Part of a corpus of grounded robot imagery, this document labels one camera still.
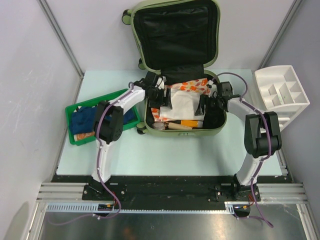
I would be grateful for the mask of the white cloth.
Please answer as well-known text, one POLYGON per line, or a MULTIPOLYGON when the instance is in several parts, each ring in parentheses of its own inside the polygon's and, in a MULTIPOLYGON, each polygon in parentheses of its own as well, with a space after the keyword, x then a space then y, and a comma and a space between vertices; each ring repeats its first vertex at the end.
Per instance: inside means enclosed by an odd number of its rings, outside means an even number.
POLYGON ((200 93, 171 89, 170 101, 172 108, 161 106, 159 117, 167 120, 203 121, 204 115, 195 115, 200 102, 200 93))

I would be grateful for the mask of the floral tulip print cloth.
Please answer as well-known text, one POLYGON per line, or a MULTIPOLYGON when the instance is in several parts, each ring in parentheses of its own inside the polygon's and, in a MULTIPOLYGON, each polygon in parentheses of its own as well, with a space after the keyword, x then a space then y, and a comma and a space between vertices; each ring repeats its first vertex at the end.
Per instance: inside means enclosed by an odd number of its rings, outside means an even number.
MULTIPOLYGON (((167 88, 186 91, 186 92, 200 93, 200 95, 208 95, 207 83, 208 83, 207 78, 201 78, 201 79, 191 80, 187 82, 176 83, 173 85, 168 85, 167 88)), ((151 113, 154 121, 156 122, 175 121, 173 119, 160 118, 160 108, 152 108, 151 113)))

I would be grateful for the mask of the olive green hard-shell suitcase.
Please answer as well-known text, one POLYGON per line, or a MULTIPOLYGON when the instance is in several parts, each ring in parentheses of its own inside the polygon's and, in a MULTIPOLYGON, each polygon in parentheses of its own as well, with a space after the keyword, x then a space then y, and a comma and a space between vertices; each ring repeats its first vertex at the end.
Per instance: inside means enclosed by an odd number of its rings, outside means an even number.
POLYGON ((127 9, 122 22, 132 27, 140 54, 138 67, 164 74, 170 85, 206 78, 218 57, 220 9, 213 0, 145 0, 127 9))

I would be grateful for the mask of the navy blue cloth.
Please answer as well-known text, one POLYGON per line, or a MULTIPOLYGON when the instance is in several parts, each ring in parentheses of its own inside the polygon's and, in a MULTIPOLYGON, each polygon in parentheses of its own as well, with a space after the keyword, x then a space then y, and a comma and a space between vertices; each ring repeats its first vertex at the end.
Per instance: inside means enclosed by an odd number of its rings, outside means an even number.
MULTIPOLYGON (((81 106, 72 114, 69 122, 69 130, 72 135, 93 132, 93 124, 97 106, 81 106)), ((136 119, 136 114, 132 109, 128 110, 123 117, 123 125, 127 125, 136 119)))

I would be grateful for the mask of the orange rabbit print cloth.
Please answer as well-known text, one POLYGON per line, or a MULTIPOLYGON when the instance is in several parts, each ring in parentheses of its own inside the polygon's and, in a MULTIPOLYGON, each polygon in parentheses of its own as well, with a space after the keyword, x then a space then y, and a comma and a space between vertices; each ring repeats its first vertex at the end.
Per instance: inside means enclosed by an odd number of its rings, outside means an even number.
POLYGON ((94 137, 95 136, 95 132, 92 131, 92 132, 87 132, 87 133, 78 133, 78 134, 75 134, 73 136, 74 138, 74 141, 75 142, 78 142, 78 141, 82 141, 84 139, 87 139, 89 137, 94 137))

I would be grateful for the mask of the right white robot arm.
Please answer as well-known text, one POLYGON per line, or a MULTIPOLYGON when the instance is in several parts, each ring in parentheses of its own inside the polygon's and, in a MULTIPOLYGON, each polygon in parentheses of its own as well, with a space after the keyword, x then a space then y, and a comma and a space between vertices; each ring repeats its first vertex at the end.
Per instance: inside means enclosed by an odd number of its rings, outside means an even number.
POLYGON ((230 82, 207 84, 209 94, 200 96, 196 115, 204 115, 203 127, 218 125, 220 115, 226 112, 244 123, 244 147, 246 156, 239 171, 234 175, 230 194, 242 201, 257 182, 264 162, 282 147, 278 115, 274 111, 262 111, 239 94, 233 93, 230 82))

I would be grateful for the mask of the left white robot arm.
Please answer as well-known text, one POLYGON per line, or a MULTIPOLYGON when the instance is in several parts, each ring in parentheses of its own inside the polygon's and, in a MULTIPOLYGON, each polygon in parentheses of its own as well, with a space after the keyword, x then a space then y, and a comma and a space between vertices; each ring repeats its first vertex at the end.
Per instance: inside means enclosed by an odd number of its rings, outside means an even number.
POLYGON ((110 151, 122 135, 125 113, 145 99, 160 106, 169 106, 170 91, 165 87, 166 81, 164 75, 148 72, 141 80, 130 82, 128 90, 120 96, 97 104, 93 121, 97 160, 91 176, 99 182, 93 188, 98 199, 105 200, 111 193, 111 188, 105 184, 111 177, 110 151))

